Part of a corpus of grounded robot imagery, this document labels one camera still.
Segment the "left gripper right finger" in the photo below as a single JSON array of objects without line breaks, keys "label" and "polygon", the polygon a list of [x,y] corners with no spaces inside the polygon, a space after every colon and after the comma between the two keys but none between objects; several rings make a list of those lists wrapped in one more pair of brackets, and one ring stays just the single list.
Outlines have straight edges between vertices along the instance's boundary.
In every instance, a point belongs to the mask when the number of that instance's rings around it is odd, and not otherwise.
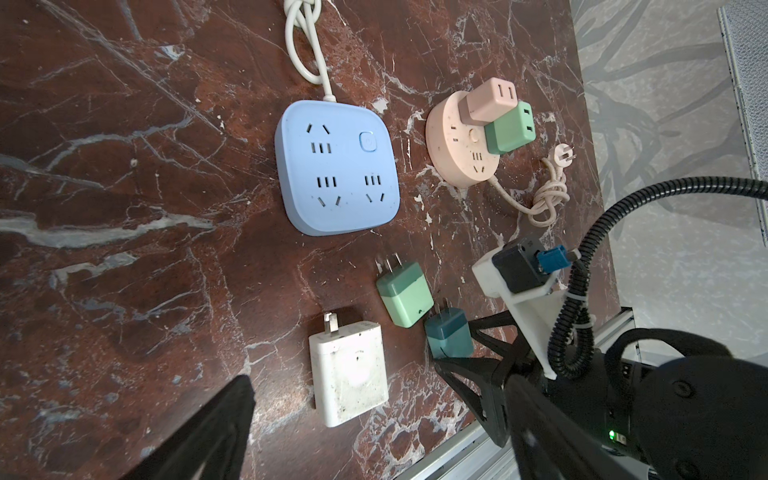
[{"label": "left gripper right finger", "polygon": [[521,376],[506,381],[507,423],[522,479],[633,479]]}]

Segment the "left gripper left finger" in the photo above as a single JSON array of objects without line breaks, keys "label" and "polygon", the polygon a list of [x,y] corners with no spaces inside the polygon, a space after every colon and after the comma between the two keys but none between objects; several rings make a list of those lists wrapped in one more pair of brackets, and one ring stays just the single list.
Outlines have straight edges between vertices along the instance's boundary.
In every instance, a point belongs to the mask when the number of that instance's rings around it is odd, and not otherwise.
[{"label": "left gripper left finger", "polygon": [[234,377],[126,479],[238,479],[256,402],[251,380]]}]

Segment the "pink round power strip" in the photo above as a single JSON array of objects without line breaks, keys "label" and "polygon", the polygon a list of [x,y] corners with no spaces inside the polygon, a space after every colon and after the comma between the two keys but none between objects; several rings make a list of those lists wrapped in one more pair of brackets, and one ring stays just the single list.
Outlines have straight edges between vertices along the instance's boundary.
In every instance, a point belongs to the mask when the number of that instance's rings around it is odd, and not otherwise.
[{"label": "pink round power strip", "polygon": [[467,95],[466,91],[458,91],[436,105],[428,115],[425,130],[435,169],[445,182],[463,189],[489,180],[500,160],[487,148],[485,128],[462,121],[459,104]]}]

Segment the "teal plug adapter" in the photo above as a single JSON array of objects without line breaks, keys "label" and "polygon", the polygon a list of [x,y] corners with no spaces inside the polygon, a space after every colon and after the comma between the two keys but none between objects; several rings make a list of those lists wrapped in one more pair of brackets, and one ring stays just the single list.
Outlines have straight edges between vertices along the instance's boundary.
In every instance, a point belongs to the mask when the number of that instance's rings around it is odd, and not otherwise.
[{"label": "teal plug adapter", "polygon": [[474,344],[465,312],[444,301],[424,322],[425,333],[434,359],[470,358]]}]

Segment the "blue square power strip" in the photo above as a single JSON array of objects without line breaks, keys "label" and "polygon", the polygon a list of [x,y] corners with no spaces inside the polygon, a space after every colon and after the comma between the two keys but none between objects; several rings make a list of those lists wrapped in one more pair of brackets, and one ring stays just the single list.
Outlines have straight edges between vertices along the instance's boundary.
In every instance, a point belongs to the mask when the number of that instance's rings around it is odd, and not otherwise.
[{"label": "blue square power strip", "polygon": [[283,204],[298,231],[340,235],[379,227],[397,215],[392,142],[373,111],[297,101],[282,114],[274,144]]}]

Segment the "light green plug adapter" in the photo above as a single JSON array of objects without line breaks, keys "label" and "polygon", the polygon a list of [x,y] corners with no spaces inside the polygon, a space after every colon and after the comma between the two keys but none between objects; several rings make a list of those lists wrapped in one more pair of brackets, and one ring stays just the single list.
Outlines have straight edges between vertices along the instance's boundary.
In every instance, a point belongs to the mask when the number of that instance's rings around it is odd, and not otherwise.
[{"label": "light green plug adapter", "polygon": [[411,328],[434,306],[426,277],[417,262],[403,261],[398,254],[385,260],[386,269],[376,288],[392,322]]}]

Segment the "white plug adapter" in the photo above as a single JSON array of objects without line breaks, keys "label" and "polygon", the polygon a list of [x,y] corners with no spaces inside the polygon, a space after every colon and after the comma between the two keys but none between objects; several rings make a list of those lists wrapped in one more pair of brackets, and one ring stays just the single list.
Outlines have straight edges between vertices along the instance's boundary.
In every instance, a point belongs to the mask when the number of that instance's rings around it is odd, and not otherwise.
[{"label": "white plug adapter", "polygon": [[315,406],[323,423],[337,427],[389,399],[381,326],[341,325],[323,315],[324,331],[309,337]]}]

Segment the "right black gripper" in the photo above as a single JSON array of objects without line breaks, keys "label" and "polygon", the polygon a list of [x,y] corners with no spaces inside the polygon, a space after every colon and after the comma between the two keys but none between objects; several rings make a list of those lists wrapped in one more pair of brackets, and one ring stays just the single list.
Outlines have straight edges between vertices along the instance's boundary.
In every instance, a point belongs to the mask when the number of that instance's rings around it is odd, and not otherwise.
[{"label": "right black gripper", "polygon": [[[468,325],[472,338],[504,362],[528,364],[528,343],[509,311]],[[516,329],[512,342],[488,334],[501,327]],[[504,392],[510,369],[502,360],[434,360],[498,447],[510,439]],[[611,451],[634,458],[661,479],[767,476],[767,369],[714,340],[633,329],[595,356],[585,376],[533,386],[610,459]]]}]

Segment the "pink plug adapter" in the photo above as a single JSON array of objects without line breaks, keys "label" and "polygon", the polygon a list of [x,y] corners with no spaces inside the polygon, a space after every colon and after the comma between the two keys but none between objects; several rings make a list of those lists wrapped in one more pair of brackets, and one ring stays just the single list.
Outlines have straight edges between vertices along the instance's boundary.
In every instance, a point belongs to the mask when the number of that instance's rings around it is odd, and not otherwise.
[{"label": "pink plug adapter", "polygon": [[517,105],[515,84],[496,77],[486,80],[458,102],[461,121],[473,126],[492,123]]}]

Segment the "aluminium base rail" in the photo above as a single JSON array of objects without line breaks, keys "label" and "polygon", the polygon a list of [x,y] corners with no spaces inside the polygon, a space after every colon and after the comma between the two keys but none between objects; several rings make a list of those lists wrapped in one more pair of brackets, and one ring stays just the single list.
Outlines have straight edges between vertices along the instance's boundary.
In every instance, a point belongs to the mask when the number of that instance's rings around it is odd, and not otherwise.
[{"label": "aluminium base rail", "polygon": [[[620,334],[635,327],[630,307],[599,327],[596,346],[605,352]],[[649,468],[627,457],[611,457],[632,479],[648,479]],[[498,447],[477,422],[449,439],[395,479],[520,479],[511,444]]]}]

